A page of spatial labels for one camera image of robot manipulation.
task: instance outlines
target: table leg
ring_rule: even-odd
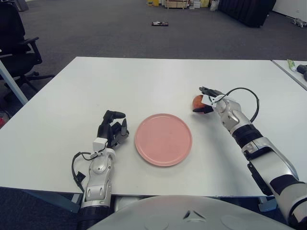
[[[19,101],[25,105],[28,102],[28,99],[25,97],[24,93],[20,90],[10,73],[5,68],[4,64],[0,60],[0,75],[9,85],[10,89],[14,92]]]
[[[74,194],[73,198],[69,200],[55,192],[33,191],[33,190],[23,190],[23,191],[39,199],[45,200],[50,204],[66,209],[73,213],[78,213],[80,209],[79,203],[82,199],[82,194]]]

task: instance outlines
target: chair armrest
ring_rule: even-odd
[[[36,40],[38,40],[39,37],[35,37],[35,38],[29,38],[29,39],[25,39],[21,42],[19,42],[19,45],[27,45],[27,44],[32,44],[33,42],[35,42]]]
[[[25,39],[25,40],[19,42],[18,45],[24,46],[24,45],[30,44],[32,46],[32,49],[33,49],[35,55],[36,55],[38,63],[42,63],[42,57],[40,56],[40,53],[39,53],[37,46],[36,46],[36,43],[35,43],[35,41],[37,39],[39,39],[39,38],[35,37],[35,38]]]

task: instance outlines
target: cardboard box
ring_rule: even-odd
[[[201,0],[201,7],[208,7],[210,0]]]
[[[167,1],[165,2],[166,8],[177,8],[177,2],[176,1]]]
[[[186,8],[186,6],[187,6],[187,2],[186,1],[184,1],[184,2],[178,1],[177,2],[177,8]]]
[[[147,0],[149,6],[159,6],[159,0]]]

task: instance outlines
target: pink plate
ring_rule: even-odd
[[[155,114],[146,118],[138,127],[135,146],[149,163],[171,166],[189,154],[192,135],[180,118],[171,114]]]

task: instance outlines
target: white table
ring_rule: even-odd
[[[271,61],[77,57],[0,130],[0,186],[80,193],[71,160],[92,150],[110,109],[126,113],[130,131],[116,149],[113,194],[263,196],[218,114],[191,111],[200,86],[252,89],[260,98],[254,125],[307,181],[307,108],[302,106],[307,92]],[[251,117],[253,96],[246,91],[231,96]],[[152,166],[134,146],[138,125],[156,113],[180,117],[192,132],[191,152],[176,166]],[[75,170],[87,175],[88,166],[79,157]]]
[[[303,75],[297,71],[291,71],[286,60],[273,60],[273,62],[293,80],[295,80],[300,86],[307,90],[307,81],[305,81]],[[294,63],[296,67],[299,65],[307,65],[307,61],[294,61]]]

